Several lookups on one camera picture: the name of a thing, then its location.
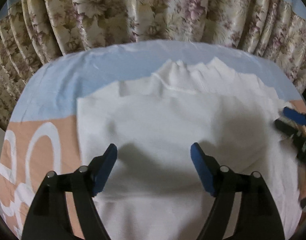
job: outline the curtain fold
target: curtain fold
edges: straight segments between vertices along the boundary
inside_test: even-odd
[[[153,39],[242,49],[276,62],[300,93],[306,88],[301,0],[8,0],[0,12],[0,123],[42,64]]]
[[[35,73],[42,63],[34,50],[24,22],[21,0],[8,0],[8,14],[14,41],[18,46],[31,73]]]
[[[239,48],[253,54],[267,18],[270,0],[251,0]]]
[[[62,53],[53,33],[44,0],[27,0],[33,31],[48,61],[54,60]]]
[[[40,61],[42,62],[42,64],[46,64],[49,61],[46,59],[46,57],[43,53],[43,50],[42,50],[42,48],[41,48],[41,46],[38,42],[37,35],[36,35],[35,31],[33,30],[33,26],[32,26],[31,20],[30,20],[27,0],[21,0],[21,5],[22,5],[24,24],[26,26],[26,30],[28,32],[28,35],[29,35],[29,38],[31,40],[32,46],[33,46],[36,54],[38,55]]]
[[[83,50],[72,0],[45,0],[45,5],[62,54]]]
[[[18,73],[19,77],[26,82],[32,76],[32,72],[30,71],[29,66],[24,61],[24,58],[21,55],[19,48],[13,37],[10,25],[10,19],[8,15],[7,4],[4,5],[2,10],[5,11],[5,14],[2,13],[2,11],[0,12],[1,40],[14,69]]]

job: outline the white t-shirt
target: white t-shirt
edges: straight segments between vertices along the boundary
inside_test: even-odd
[[[110,143],[118,148],[104,191],[94,198],[110,237],[197,238],[214,201],[190,159],[198,142],[220,165],[262,174],[290,238],[301,216],[296,154],[272,126],[286,105],[257,76],[217,58],[195,66],[167,61],[148,78],[78,99],[82,164]],[[239,203],[236,194],[225,237],[233,234]]]

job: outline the pink flower pattern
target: pink flower pattern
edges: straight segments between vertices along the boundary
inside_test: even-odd
[[[205,12],[205,7],[201,6],[201,0],[186,0],[183,6],[186,20],[196,21]]]
[[[282,37],[278,38],[277,36],[275,36],[273,38],[273,48],[274,49],[278,49],[282,45],[281,40],[282,40]]]

